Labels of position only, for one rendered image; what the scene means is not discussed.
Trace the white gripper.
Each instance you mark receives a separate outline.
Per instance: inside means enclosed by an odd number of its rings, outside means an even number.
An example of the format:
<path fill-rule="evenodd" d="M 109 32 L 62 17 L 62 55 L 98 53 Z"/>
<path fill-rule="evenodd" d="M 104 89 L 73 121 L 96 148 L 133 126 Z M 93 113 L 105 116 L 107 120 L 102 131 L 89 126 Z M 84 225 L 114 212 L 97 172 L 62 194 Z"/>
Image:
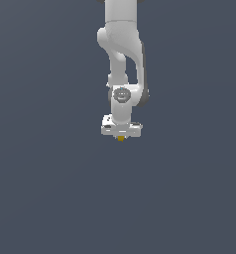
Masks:
<path fill-rule="evenodd" d="M 102 118 L 101 134 L 111 135 L 113 137 L 140 137 L 143 125 L 138 122 L 130 122 L 125 125 L 115 124 L 112 115 L 104 115 Z"/>

